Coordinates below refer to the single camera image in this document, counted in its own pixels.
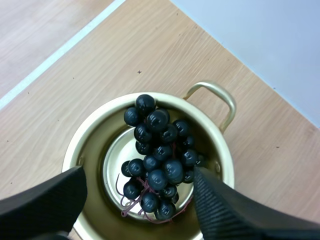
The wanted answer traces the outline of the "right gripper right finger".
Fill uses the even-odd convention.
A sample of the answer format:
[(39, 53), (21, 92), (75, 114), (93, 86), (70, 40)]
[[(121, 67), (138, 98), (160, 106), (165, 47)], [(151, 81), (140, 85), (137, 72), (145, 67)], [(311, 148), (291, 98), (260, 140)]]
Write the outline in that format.
[(194, 169), (194, 201), (205, 240), (318, 240), (320, 225), (262, 205), (208, 169)]

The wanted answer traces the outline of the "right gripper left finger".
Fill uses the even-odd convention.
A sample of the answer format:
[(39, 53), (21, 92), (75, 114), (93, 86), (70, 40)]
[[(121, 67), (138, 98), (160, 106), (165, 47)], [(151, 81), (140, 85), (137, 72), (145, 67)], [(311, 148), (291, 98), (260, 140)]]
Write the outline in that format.
[(67, 240), (88, 195), (84, 168), (73, 167), (0, 201), (2, 240)]

